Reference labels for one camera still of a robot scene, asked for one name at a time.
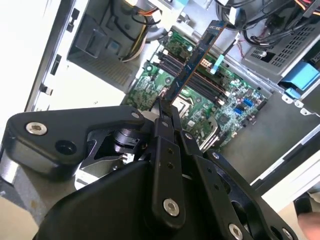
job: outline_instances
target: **silver screw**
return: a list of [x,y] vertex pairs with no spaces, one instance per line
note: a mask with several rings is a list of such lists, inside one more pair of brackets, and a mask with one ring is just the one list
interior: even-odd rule
[[25,126],[25,129],[28,131],[28,133],[37,136],[45,135],[48,132],[47,127],[40,122],[29,122]]
[[231,223],[229,225],[229,230],[230,230],[230,233],[232,234],[232,236],[234,236],[234,238],[236,240],[243,240],[244,239],[244,236],[242,235],[242,232],[241,232],[240,228],[237,227],[237,225],[234,225],[233,223]]
[[213,157],[214,157],[215,159],[219,159],[219,158],[220,158],[219,155],[216,154],[215,152],[213,152],[212,155],[213,155]]
[[167,198],[163,201],[163,208],[172,217],[176,217],[179,215],[179,206],[171,198]]
[[166,126],[166,127],[169,127],[169,124],[166,123],[165,121],[162,122],[162,125]]
[[284,232],[284,234],[287,236],[288,239],[294,240],[293,236],[291,235],[291,233],[287,229],[282,228],[282,231]]
[[188,139],[192,139],[192,135],[191,135],[190,133],[188,133],[188,132],[185,134],[185,136],[186,136]]
[[139,116],[137,113],[135,113],[135,112],[131,113],[131,115],[132,115],[134,118],[136,118],[136,119],[140,118],[140,116]]

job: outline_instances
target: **ventilation grille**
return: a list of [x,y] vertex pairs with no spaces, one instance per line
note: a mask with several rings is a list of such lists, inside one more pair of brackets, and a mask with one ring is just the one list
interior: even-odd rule
[[259,48],[257,47],[252,53],[251,53],[251,57],[254,57],[255,59],[262,59],[263,57],[261,56],[261,53],[262,52],[265,52],[265,51],[270,51],[272,50],[274,47],[271,46],[271,47],[266,47],[266,48]]
[[254,58],[256,58],[256,59],[261,59],[262,58],[262,56],[260,56],[259,54],[261,53],[261,51],[265,51],[263,48],[259,48],[259,47],[257,47],[254,51],[253,51],[253,53],[251,53],[251,57],[254,57]]
[[116,82],[120,86],[125,86],[128,79],[133,76],[133,70],[128,68],[124,63],[110,56],[93,58],[86,53],[79,54],[72,58],[73,62],[81,63],[81,65],[90,66],[95,72],[98,72],[102,79],[106,82]]
[[304,27],[298,32],[295,37],[288,43],[288,45],[282,50],[282,52],[276,56],[276,58],[271,62],[273,66],[281,68],[282,65],[287,61],[287,59],[292,55],[307,37],[314,31],[315,27]]

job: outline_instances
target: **expansion slot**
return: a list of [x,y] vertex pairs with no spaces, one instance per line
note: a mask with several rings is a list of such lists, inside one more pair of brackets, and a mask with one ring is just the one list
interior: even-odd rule
[[[174,77],[176,77],[178,75],[178,70],[180,70],[183,67],[183,63],[170,54],[164,55],[164,54],[160,53],[159,59],[161,60],[161,63],[163,63],[163,64],[168,63],[170,68],[175,68],[175,70],[177,70]],[[211,81],[206,76],[202,75],[200,72],[195,72],[194,75],[191,77],[191,79],[193,77],[196,77],[197,79],[208,83],[213,88],[213,91],[217,93],[218,96],[220,93],[226,95],[226,90],[221,85]]]
[[177,77],[174,79],[173,84],[169,90],[165,93],[164,98],[172,103],[176,97],[179,95],[183,87],[191,79],[192,75],[196,71],[197,67],[202,62],[203,58],[209,52],[215,41],[218,39],[219,35],[225,28],[224,21],[213,20],[206,31],[204,32],[202,38],[195,46],[191,56],[187,59],[181,71],[178,73]]
[[[157,63],[155,64],[155,66],[167,72],[173,77],[176,77],[178,75],[178,71],[174,69],[173,65],[170,65],[168,63]],[[203,95],[205,98],[212,101],[213,103],[216,102],[217,98],[219,98],[219,96],[221,95],[212,87],[213,85],[209,81],[204,80],[203,78],[197,75],[192,76],[192,78],[186,85],[198,92],[199,94]]]

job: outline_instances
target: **mounting hole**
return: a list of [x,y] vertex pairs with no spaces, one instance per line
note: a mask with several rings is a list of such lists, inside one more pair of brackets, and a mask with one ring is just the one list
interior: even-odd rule
[[63,155],[72,155],[77,152],[76,145],[67,140],[59,140],[55,143],[55,149]]
[[281,233],[274,226],[271,226],[270,229],[277,239],[283,240]]
[[168,166],[169,169],[174,169],[175,168],[175,166],[171,162],[169,162],[167,164],[167,166]]

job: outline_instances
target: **white surface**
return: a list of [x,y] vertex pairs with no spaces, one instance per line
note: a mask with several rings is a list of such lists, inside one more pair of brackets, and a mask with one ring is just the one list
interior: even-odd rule
[[257,177],[250,185],[253,185],[258,180],[263,180],[270,173],[272,173],[277,167],[279,167],[283,162],[284,158],[294,150],[299,144],[306,144],[313,136],[315,136],[320,131],[320,125],[316,126],[311,132],[309,132],[303,139],[301,139],[296,145],[294,145],[288,152],[286,152],[279,160],[272,164],[266,171],[264,171],[259,177]]
[[320,182],[320,150],[265,193],[262,198],[276,212]]
[[72,62],[60,67],[50,110],[117,106],[125,97],[119,89]]
[[31,214],[12,202],[0,197],[0,239],[31,240],[38,226]]
[[60,0],[1,0],[0,138],[25,110]]

